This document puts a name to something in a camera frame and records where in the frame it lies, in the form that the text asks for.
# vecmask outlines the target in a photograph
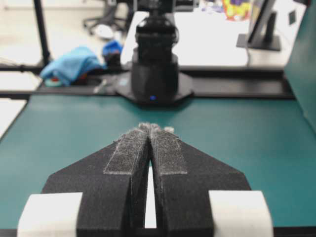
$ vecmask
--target floor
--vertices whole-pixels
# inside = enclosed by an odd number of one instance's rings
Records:
[[[119,7],[117,15],[122,17],[126,10],[124,6]],[[100,15],[102,9],[45,10],[47,41],[52,58],[84,45],[103,62],[101,51],[107,41],[90,36],[82,27],[83,19]],[[40,60],[35,12],[32,9],[0,9],[0,64],[35,65]],[[31,73],[0,72],[0,90],[34,90],[40,82],[41,79]],[[23,107],[23,102],[0,99],[0,138]]]

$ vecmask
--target office chair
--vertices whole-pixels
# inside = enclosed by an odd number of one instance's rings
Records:
[[[127,19],[124,19],[124,18],[115,17],[117,5],[110,6],[108,5],[107,0],[103,0],[103,1],[104,1],[103,16],[84,19],[82,22],[83,27],[88,30],[90,35],[94,35],[93,29],[99,24],[108,25],[110,27],[115,26],[119,31],[127,32],[130,26],[130,22],[133,18],[132,6],[131,5],[128,6],[128,16],[127,16]],[[117,21],[124,21],[125,25],[122,27],[120,24],[117,23]]]

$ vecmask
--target blue towel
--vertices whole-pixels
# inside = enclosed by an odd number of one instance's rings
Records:
[[[95,54],[87,47],[78,47],[48,64],[40,73],[47,86],[54,86],[52,78],[58,78],[57,85],[70,85],[81,75],[99,68],[101,65]]]

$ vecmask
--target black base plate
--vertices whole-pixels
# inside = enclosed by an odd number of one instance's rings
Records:
[[[247,45],[246,41],[246,35],[240,34],[238,36],[237,40],[237,47],[239,48],[255,48],[255,49],[263,49],[263,50],[272,50],[272,51],[281,51],[281,43],[280,43],[280,37],[279,36],[273,36],[273,39],[271,42],[265,42],[264,36],[262,36],[262,39],[257,43],[252,43]]]
[[[120,75],[115,91],[133,102],[144,105],[173,104],[193,94],[193,82],[190,76],[179,73],[178,92],[172,98],[137,98],[131,88],[131,73]]]

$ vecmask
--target monitor stand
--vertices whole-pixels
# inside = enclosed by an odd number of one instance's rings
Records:
[[[237,47],[239,48],[255,48],[263,50],[281,51],[281,42],[279,36],[274,36],[274,28],[277,13],[272,12],[267,22],[267,29],[265,35],[262,35],[260,40],[249,43],[247,42],[247,35],[240,34],[237,40]]]

